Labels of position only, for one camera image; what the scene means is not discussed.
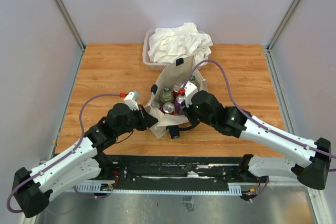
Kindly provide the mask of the beige canvas tote bag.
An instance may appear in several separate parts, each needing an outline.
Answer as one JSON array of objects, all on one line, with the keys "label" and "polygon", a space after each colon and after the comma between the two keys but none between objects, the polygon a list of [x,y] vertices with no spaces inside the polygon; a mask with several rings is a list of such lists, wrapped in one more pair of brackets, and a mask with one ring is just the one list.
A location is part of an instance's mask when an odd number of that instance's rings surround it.
[{"label": "beige canvas tote bag", "polygon": [[176,97],[179,94],[179,88],[190,80],[190,75],[194,76],[198,91],[207,90],[206,80],[199,70],[193,69],[195,65],[196,61],[193,56],[179,58],[162,70],[152,86],[151,98],[145,109],[158,120],[150,127],[157,138],[169,132],[170,126],[179,126],[188,122],[182,108],[176,106]]}]

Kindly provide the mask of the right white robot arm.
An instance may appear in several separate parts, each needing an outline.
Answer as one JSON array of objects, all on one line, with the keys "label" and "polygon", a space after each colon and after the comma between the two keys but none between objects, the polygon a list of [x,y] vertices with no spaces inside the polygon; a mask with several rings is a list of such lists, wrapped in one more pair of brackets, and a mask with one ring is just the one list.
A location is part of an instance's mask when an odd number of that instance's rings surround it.
[{"label": "right white robot arm", "polygon": [[238,168],[242,181],[278,176],[296,179],[312,189],[325,189],[331,163],[329,140],[290,134],[236,106],[224,107],[204,90],[188,94],[185,105],[184,111],[191,122],[202,122],[222,135],[253,141],[283,155],[282,158],[244,155]]}]

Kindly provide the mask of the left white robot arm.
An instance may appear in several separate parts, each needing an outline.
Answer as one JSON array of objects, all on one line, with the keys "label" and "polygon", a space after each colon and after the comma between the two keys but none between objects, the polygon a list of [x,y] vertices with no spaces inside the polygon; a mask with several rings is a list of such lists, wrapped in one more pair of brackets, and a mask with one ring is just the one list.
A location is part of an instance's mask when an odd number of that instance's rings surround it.
[{"label": "left white robot arm", "polygon": [[18,212],[31,218],[68,188],[89,178],[108,179],[112,166],[103,151],[115,144],[120,135],[134,130],[145,131],[157,122],[157,118],[141,105],[131,110],[124,103],[115,104],[68,149],[30,170],[25,167],[17,170],[7,209],[15,212],[10,206],[11,199],[15,198],[20,206]]}]

